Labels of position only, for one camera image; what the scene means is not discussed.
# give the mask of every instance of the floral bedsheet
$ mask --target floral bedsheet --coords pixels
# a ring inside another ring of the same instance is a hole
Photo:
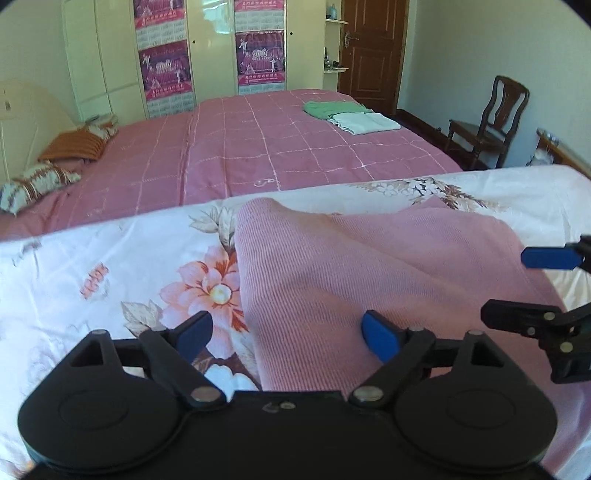
[[[437,196],[505,221],[526,245],[563,245],[591,232],[591,182],[553,166],[234,197],[0,244],[0,480],[30,467],[20,405],[93,329],[133,338],[208,310],[213,338],[194,367],[228,396],[261,388],[233,246],[236,212],[260,196],[327,215],[396,212]],[[591,301],[582,272],[549,276],[568,308]],[[587,478],[588,455],[591,442],[564,460],[559,478]]]

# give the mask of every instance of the wooden chair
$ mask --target wooden chair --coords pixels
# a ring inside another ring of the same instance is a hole
[[[499,83],[503,84],[503,97],[491,123],[489,119],[492,109],[496,105]],[[523,96],[523,99],[521,100],[521,104],[515,112],[511,128],[505,132],[503,128],[509,122],[511,112],[515,108],[515,105],[518,103],[521,96]],[[457,120],[450,120],[449,136],[447,137],[445,152],[448,151],[454,134],[458,134],[473,147],[472,165],[470,166],[471,170],[474,170],[476,163],[478,163],[480,154],[484,151],[498,153],[499,159],[496,162],[496,167],[501,168],[505,164],[507,153],[509,152],[509,147],[511,146],[511,141],[517,133],[521,114],[527,106],[529,99],[530,91],[522,84],[508,77],[496,77],[492,88],[491,101],[488,102],[488,105],[482,113],[480,126],[468,124],[466,122],[459,122]]]

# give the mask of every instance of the poster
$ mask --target poster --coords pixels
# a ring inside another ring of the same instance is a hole
[[[139,62],[150,118],[195,107],[186,41],[141,50]]]
[[[236,32],[285,29],[285,0],[236,0]]]
[[[134,0],[138,49],[187,38],[185,0]]]
[[[285,89],[284,32],[250,32],[236,35],[238,89],[268,92]]]
[[[235,0],[238,92],[285,90],[285,0]]]
[[[150,118],[195,108],[186,0],[133,0],[139,63]]]

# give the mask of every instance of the patterned pillow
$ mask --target patterned pillow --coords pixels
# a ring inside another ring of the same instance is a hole
[[[80,175],[50,163],[41,163],[4,184],[0,190],[0,210],[16,215],[23,208],[59,188],[80,180]]]
[[[101,158],[107,142],[117,133],[116,127],[101,128],[86,125],[80,130],[63,132],[39,156],[39,160],[64,160],[68,158]]]

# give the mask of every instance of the pink flower print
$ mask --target pink flower print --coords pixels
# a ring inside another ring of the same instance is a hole
[[[105,279],[107,273],[109,273],[109,269],[102,263],[98,264],[88,273],[88,278],[84,281],[84,284],[80,289],[80,294],[85,300],[92,297],[93,293],[100,288],[100,284]]]
[[[213,317],[213,337],[207,349],[216,358],[228,359],[234,352],[231,333],[247,332],[240,300],[240,276],[236,252],[210,247],[203,261],[188,263],[178,272],[182,282],[160,291],[168,306],[161,323],[175,328],[196,313],[205,310]]]

